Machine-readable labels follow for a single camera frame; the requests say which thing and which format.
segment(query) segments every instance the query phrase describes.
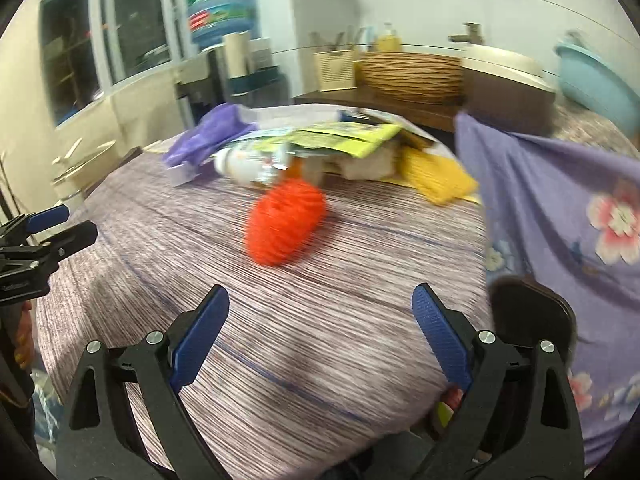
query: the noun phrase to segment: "orange object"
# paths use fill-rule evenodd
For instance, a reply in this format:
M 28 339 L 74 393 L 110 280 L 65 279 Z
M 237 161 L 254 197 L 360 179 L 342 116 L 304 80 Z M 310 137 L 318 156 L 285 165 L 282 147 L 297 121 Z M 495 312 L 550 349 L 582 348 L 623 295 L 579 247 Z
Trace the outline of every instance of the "orange object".
M 304 180 L 292 178 L 271 189 L 249 217 L 245 244 L 251 259 L 276 266 L 309 239 L 326 213 L 324 195 Z

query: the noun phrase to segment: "striped tablecloth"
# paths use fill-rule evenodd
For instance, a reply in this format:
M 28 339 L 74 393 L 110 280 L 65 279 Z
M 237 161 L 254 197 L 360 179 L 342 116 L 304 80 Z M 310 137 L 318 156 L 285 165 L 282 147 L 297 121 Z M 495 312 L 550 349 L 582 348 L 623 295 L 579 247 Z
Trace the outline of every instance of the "striped tablecloth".
M 297 259 L 259 267 L 244 227 L 259 193 L 228 180 L 167 184 L 147 153 L 109 176 L 76 220 L 94 246 L 63 262 L 38 302 L 42 356 L 64 397 L 88 341 L 164 330 L 219 283 L 230 313 L 181 397 L 235 479 L 311 479 L 407 428 L 446 386 L 411 313 L 427 281 L 476 328 L 491 325 L 481 208 L 328 176 L 329 216 Z M 138 390 L 150 455 L 167 465 Z

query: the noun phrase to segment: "red yarn ball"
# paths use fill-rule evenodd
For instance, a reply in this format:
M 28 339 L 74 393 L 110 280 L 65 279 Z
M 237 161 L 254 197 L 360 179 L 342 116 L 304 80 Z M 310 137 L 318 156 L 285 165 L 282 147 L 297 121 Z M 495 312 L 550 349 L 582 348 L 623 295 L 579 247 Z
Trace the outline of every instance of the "red yarn ball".
M 260 265 L 288 260 L 309 239 L 326 213 L 322 191 L 304 180 L 289 179 L 258 200 L 246 232 L 249 256 Z

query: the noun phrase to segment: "person's hand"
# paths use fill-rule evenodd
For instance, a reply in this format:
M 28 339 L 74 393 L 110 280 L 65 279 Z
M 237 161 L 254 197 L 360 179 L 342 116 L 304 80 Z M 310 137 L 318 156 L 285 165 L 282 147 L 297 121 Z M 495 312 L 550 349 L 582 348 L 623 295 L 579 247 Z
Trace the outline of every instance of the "person's hand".
M 31 301 L 25 301 L 22 304 L 22 315 L 20 316 L 20 323 L 18 324 L 18 330 L 15 334 L 16 349 L 15 349 L 15 362 L 20 365 L 23 370 L 33 362 L 35 357 L 35 348 L 33 345 L 33 336 L 31 330 L 33 325 L 31 323 Z

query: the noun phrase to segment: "wooden counter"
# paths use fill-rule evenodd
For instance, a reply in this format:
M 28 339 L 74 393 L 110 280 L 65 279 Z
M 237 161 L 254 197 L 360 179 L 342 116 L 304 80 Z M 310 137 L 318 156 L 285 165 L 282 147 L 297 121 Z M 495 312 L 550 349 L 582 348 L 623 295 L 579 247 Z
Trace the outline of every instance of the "wooden counter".
M 460 110 L 459 105 L 426 105 L 401 101 L 385 96 L 366 86 L 351 90 L 310 92 L 294 97 L 293 102 L 297 105 L 320 103 L 374 108 L 375 110 L 400 115 L 418 126 L 436 128 L 450 133 L 455 131 L 453 118 Z

